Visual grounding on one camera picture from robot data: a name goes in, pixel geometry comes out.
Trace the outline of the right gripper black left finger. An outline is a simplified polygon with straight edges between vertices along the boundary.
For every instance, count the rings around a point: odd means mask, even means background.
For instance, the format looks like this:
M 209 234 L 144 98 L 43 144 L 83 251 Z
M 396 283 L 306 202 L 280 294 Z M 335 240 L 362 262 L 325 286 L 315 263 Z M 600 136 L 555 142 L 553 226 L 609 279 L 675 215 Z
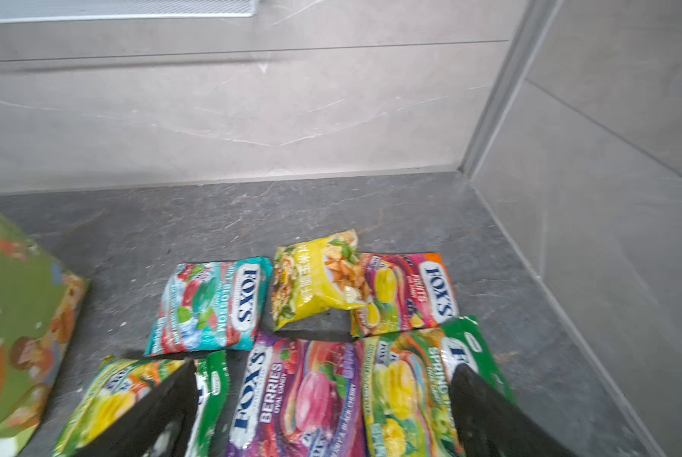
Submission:
M 196 363 L 188 359 L 78 456 L 186 456 L 199 413 Z

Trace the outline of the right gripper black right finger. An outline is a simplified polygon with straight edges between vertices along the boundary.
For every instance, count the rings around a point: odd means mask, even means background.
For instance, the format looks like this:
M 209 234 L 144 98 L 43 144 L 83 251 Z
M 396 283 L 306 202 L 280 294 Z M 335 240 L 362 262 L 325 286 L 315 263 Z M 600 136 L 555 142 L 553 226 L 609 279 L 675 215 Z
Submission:
M 467 456 L 576 456 L 467 365 L 456 367 L 449 396 Z

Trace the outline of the teal Fox's candy packet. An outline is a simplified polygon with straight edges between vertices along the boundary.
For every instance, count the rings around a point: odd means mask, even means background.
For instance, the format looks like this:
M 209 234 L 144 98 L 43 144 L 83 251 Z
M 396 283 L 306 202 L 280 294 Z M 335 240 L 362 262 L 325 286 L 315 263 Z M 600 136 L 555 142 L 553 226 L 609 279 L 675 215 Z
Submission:
M 177 265 L 161 295 L 144 354 L 248 352 L 271 276 L 266 257 Z

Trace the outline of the purple snack packet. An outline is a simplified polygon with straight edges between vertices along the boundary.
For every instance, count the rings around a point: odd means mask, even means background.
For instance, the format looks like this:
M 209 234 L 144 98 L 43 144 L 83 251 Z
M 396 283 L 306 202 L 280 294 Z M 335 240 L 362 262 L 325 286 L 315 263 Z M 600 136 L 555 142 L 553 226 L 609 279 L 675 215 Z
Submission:
M 260 333 L 230 424 L 230 456 L 364 456 L 360 350 Z

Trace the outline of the orange pink Fox's candy packet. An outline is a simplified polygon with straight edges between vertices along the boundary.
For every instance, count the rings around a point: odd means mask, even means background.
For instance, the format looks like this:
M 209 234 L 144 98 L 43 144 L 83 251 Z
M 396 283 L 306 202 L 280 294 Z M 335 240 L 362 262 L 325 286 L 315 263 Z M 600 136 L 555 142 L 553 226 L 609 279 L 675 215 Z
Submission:
M 440 254 L 364 252 L 361 261 L 371 298 L 352 311 L 352 338 L 433 329 L 460 316 Z

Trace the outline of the floral paper gift bag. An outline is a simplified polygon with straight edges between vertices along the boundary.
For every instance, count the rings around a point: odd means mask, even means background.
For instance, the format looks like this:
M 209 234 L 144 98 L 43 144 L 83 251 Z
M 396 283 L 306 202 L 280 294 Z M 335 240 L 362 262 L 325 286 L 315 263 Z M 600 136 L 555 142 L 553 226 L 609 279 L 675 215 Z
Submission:
M 0 456 L 40 424 L 89 287 L 0 213 Z

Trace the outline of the yellow green snack packet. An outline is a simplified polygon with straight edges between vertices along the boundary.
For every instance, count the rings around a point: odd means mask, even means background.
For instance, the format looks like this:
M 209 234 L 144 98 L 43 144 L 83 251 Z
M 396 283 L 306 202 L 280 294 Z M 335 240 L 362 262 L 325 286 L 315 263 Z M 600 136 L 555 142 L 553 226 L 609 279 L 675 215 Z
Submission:
M 355 230 L 276 250 L 272 277 L 275 331 L 331 308 L 358 310 L 369 303 L 371 287 Z

